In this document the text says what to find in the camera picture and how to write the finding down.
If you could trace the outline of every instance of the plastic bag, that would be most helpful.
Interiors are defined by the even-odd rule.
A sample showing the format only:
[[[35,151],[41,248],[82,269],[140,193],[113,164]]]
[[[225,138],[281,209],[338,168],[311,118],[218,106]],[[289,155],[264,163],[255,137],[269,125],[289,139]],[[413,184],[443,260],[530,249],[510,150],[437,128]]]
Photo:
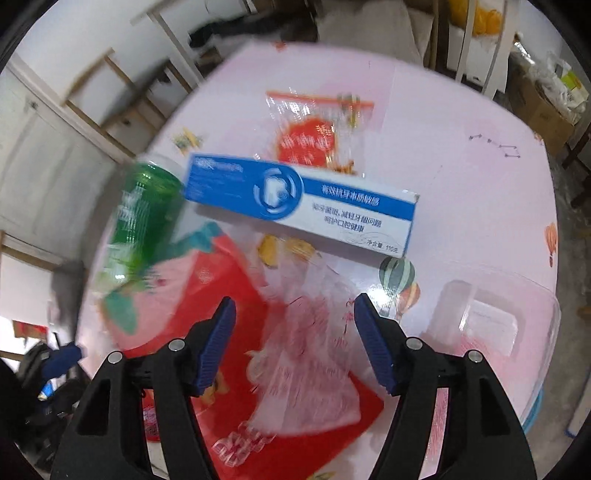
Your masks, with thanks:
[[[526,75],[560,114],[576,125],[585,112],[589,94],[570,65],[548,52],[546,62],[534,59]]]
[[[466,29],[468,18],[468,0],[448,0],[450,8],[450,20],[453,25]],[[476,3],[476,14],[472,36],[498,35],[501,32],[503,16],[498,10],[482,7],[482,2]]]
[[[195,321],[211,317],[223,296],[233,298],[236,325],[216,381],[192,399],[204,443],[222,480],[302,480],[369,428],[384,407],[348,370],[350,346],[359,337],[347,305],[354,288],[305,242],[280,241],[274,267],[266,267],[259,252],[262,235],[243,226],[232,233],[237,243],[216,223],[205,223],[171,245],[165,259],[140,279],[108,295],[101,310],[118,346],[136,356],[185,336]],[[301,302],[288,305],[286,300],[295,295]],[[311,333],[306,330],[310,311],[319,321],[314,331],[324,332],[324,343],[303,335]],[[302,340],[324,350],[314,350],[306,355],[307,362],[300,362],[294,352]],[[298,376],[294,374],[291,385],[298,385],[302,401],[265,402],[272,396],[269,379],[284,372],[267,355],[271,346],[284,358],[298,358],[292,363]],[[316,366],[321,375],[310,375],[308,370]],[[335,391],[327,391],[328,380]],[[158,440],[154,413],[147,392],[147,438]]]
[[[279,129],[261,158],[363,175],[363,130],[373,102],[267,92],[267,104]]]
[[[355,424],[361,413],[349,378],[354,288],[309,244],[272,236],[263,241],[270,238],[278,243],[275,268],[282,280],[271,294],[285,310],[281,320],[267,320],[268,338],[256,358],[267,367],[253,375],[259,400],[250,425],[289,436]]]

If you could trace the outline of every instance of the table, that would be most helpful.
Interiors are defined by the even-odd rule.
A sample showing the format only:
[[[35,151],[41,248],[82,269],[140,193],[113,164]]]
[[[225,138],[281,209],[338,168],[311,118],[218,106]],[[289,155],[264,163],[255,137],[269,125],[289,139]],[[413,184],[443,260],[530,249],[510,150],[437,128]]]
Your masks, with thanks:
[[[556,208],[543,141],[489,99],[428,70],[358,51],[252,43],[187,98],[150,151],[185,166],[187,158],[172,139],[186,129],[203,140],[202,151],[264,155],[275,128],[267,90],[352,93],[375,102],[365,137],[365,177],[420,194],[407,256],[424,291],[402,318],[407,335],[422,335],[428,328],[437,297],[423,285],[443,261],[498,268],[554,292],[558,259],[556,243],[548,241],[547,234],[556,231]],[[223,227],[223,218],[218,220]],[[203,216],[187,205],[176,235],[202,222]],[[379,284],[377,266],[383,255],[330,242],[315,246],[362,291]],[[100,262],[99,254],[94,271]],[[113,348],[100,326],[95,300],[87,292],[79,326],[79,341],[89,351],[83,365],[90,373]],[[521,332],[519,362],[525,351],[539,351],[529,355],[539,358],[527,375],[545,375],[547,364],[542,364],[552,353],[554,329],[556,319],[540,318]],[[537,387],[532,380],[529,392]],[[508,393],[524,420],[531,407],[529,395]],[[374,426],[331,468],[338,469],[347,455],[359,456],[363,461],[352,462],[353,478],[367,478],[394,409],[395,403],[387,402]]]

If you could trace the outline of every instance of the cabinet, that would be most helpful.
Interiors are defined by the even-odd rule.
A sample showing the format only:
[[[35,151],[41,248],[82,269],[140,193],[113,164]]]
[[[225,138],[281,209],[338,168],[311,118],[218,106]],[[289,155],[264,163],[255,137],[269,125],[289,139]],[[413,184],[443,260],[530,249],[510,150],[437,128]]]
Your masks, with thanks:
[[[0,230],[62,258],[80,241],[115,162],[0,73]]]

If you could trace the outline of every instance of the yellow bag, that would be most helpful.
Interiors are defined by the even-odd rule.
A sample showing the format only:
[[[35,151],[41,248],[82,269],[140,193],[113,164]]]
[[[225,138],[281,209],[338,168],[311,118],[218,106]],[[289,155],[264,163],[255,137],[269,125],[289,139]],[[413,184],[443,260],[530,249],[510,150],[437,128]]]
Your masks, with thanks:
[[[452,24],[460,28],[466,28],[468,0],[448,0],[448,2]],[[501,32],[502,19],[503,16],[498,10],[486,10],[478,2],[476,4],[472,36],[498,35]]]

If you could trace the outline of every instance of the floor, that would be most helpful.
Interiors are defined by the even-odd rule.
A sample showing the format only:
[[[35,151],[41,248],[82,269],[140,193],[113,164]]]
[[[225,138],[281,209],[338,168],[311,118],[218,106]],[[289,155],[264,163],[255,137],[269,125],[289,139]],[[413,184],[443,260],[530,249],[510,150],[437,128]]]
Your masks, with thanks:
[[[543,478],[562,457],[571,439],[565,434],[591,366],[591,319],[583,320],[577,309],[591,301],[591,239],[581,231],[591,219],[591,202],[573,210],[569,202],[580,191],[576,167],[564,171],[551,158],[550,169],[558,216],[558,284],[556,295],[562,318],[556,348],[544,381],[541,411],[527,439],[538,478]]]

